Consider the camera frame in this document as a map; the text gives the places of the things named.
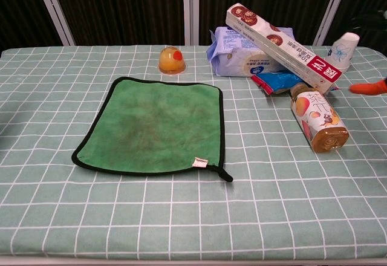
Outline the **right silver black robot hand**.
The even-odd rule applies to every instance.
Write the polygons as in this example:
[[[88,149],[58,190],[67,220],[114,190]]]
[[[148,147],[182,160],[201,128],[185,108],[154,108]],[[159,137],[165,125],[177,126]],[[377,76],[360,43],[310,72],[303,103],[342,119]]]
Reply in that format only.
[[[354,94],[363,94],[369,96],[376,96],[385,94],[387,91],[386,79],[379,80],[375,83],[357,83],[349,87],[349,91]]]

